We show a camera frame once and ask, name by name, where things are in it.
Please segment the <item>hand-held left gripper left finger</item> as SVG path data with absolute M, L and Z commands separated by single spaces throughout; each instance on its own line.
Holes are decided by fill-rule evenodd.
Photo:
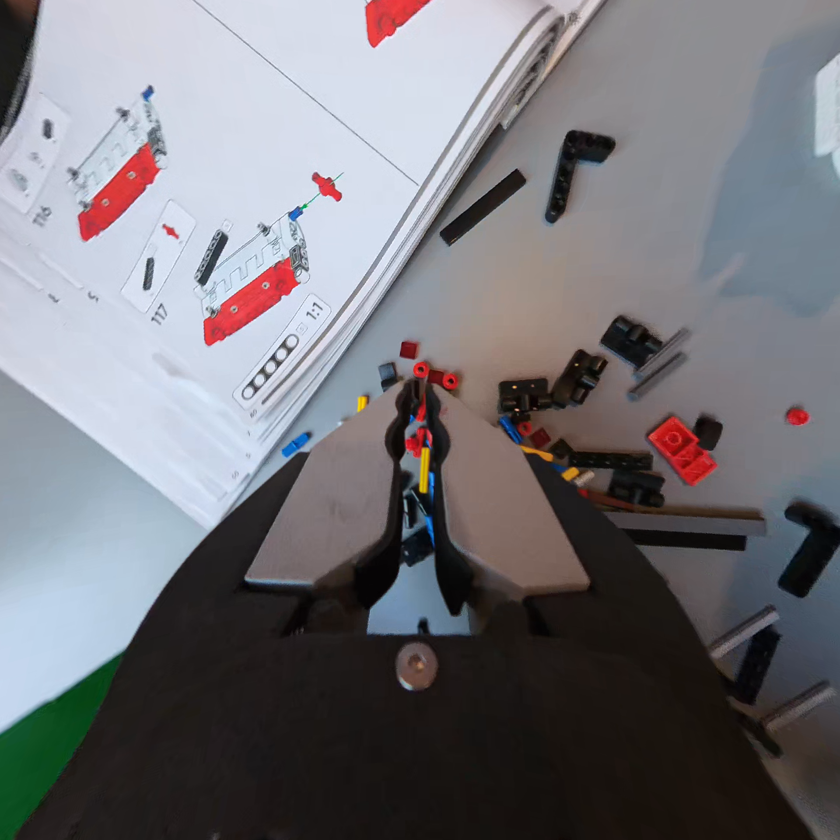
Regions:
M 368 610 L 396 581 L 405 431 L 415 384 L 394 385 L 311 449 L 246 573 L 249 586 L 340 596 Z

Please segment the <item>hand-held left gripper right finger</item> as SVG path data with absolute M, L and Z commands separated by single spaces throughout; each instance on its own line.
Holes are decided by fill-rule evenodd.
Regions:
M 520 447 L 440 386 L 425 396 L 435 571 L 447 609 L 587 591 L 591 579 Z

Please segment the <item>small red brick connector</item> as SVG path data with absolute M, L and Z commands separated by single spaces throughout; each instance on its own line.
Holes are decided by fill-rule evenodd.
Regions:
M 427 449 L 432 447 L 432 434 L 427 425 L 426 395 L 421 397 L 416 414 L 412 415 L 413 423 L 416 424 L 415 432 L 406 438 L 406 451 L 416 459 L 420 459 Z

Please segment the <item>pile of brick pieces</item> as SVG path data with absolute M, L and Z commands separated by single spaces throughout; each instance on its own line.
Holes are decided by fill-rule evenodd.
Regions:
M 545 212 L 547 222 L 554 223 L 563 215 L 578 164 L 581 161 L 603 163 L 615 147 L 616 141 L 610 136 L 576 129 L 567 132 L 563 138 Z M 494 187 L 458 216 L 446 230 L 442 230 L 444 240 L 452 244 L 456 234 L 465 233 L 470 229 L 470 225 L 477 224 L 524 183 L 524 177 L 519 171 L 513 172 L 511 178 L 511 185 L 508 184 L 510 178 L 506 178 L 504 183 L 498 184 L 498 189 Z M 661 342 L 643 325 L 631 322 L 624 316 L 614 319 L 604 333 L 601 345 L 632 365 L 636 373 L 641 372 L 649 361 L 657 359 L 665 350 L 671 348 L 671 343 Z M 682 362 L 684 357 L 683 353 L 672 355 L 655 371 L 651 371 L 648 378 L 640 380 L 637 389 L 631 391 L 629 396 L 633 399 L 641 396 L 648 385 L 654 385 L 657 377 L 666 373 L 671 363 Z M 579 471 L 613 470 L 614 481 L 611 489 L 599 504 L 616 509 L 622 508 L 623 505 L 625 508 L 661 508 L 664 503 L 660 489 L 663 477 L 649 473 L 653 464 L 651 454 L 639 457 L 615 453 L 586 455 L 568 448 L 560 440 L 556 442 L 557 447 L 551 451 L 543 450 L 542 447 L 550 442 L 550 436 L 541 428 L 533 430 L 531 427 L 529 418 L 533 413 L 582 405 L 601 380 L 606 366 L 607 359 L 601 355 L 577 350 L 552 387 L 549 387 L 549 381 L 545 377 L 535 380 L 501 381 L 498 385 L 497 407 L 500 428 L 517 445 L 522 445 L 523 439 L 530 437 L 532 446 L 525 448 L 546 460 L 553 468 L 562 469 L 562 465 L 558 465 L 557 461 L 568 459 L 570 467 Z M 447 392 L 454 390 L 458 384 L 455 374 L 443 373 L 438 376 L 425 362 L 415 364 L 414 375 L 417 378 L 425 376 L 427 387 L 435 383 Z M 649 433 L 647 440 L 687 486 L 695 487 L 717 468 L 717 462 L 711 457 L 710 451 L 719 440 L 721 430 L 722 425 L 714 418 L 698 418 L 692 430 L 677 416 L 669 416 Z M 401 563 L 408 566 L 424 561 L 434 551 L 432 490 L 431 485 L 428 485 L 429 480 L 429 476 L 426 476 L 412 491 L 416 509 L 425 511 L 428 516 L 423 528 L 411 532 L 408 538 L 402 541 Z M 838 549 L 838 524 L 830 517 L 825 519 L 819 511 L 799 503 L 789 507 L 785 516 L 790 521 L 810 529 L 809 536 L 805 538 L 790 567 L 780 579 L 783 588 L 788 584 L 792 586 L 787 590 L 789 593 L 804 596 Z M 734 632 L 733 646 L 740 645 L 742 636 L 749 637 L 749 650 L 735 680 L 724 681 L 730 697 L 744 705 L 752 704 L 760 692 L 772 656 L 781 639 L 771 626 L 776 620 L 775 615 L 774 610 L 768 607 L 757 617 L 747 621 L 745 629 Z M 761 743 L 771 755 L 779 758 L 782 755 L 781 747 L 773 739 L 771 730 L 782 727 L 790 720 L 819 706 L 825 698 L 831 696 L 830 688 L 827 683 L 818 684 L 794 698 L 788 706 L 764 719 L 752 718 L 740 711 L 737 712 L 737 717 L 756 742 Z

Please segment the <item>grey desk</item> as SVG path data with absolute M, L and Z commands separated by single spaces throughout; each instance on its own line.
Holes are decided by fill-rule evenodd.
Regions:
M 654 555 L 704 642 L 768 604 L 780 647 L 763 709 L 838 690 L 838 554 L 810 591 L 782 574 L 806 528 L 838 521 L 838 2 L 605 2 L 506 129 L 494 129 L 399 275 L 235 504 L 381 395 L 401 340 L 454 371 L 496 427 L 497 384 L 602 354 L 617 316 L 672 355 L 650 373 L 606 352 L 582 407 L 535 417 L 576 449 L 651 454 L 667 508 L 760 511 L 739 559 Z M 545 219 L 567 132 L 614 138 Z M 441 235 L 519 171 L 524 183 Z M 793 427 L 792 406 L 812 416 Z M 668 417 L 722 425 L 717 468 L 687 486 L 647 436 Z M 2 731 L 122 653 L 206 528 L 2 370 Z

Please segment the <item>green plastic bin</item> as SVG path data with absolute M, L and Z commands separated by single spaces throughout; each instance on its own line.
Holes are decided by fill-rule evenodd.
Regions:
M 1 734 L 1 838 L 15 838 L 87 734 L 122 659 L 109 660 Z

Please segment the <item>open instruction booklet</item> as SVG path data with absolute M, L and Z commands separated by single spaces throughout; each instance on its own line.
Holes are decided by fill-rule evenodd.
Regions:
M 41 2 L 2 370 L 210 529 L 602 2 Z

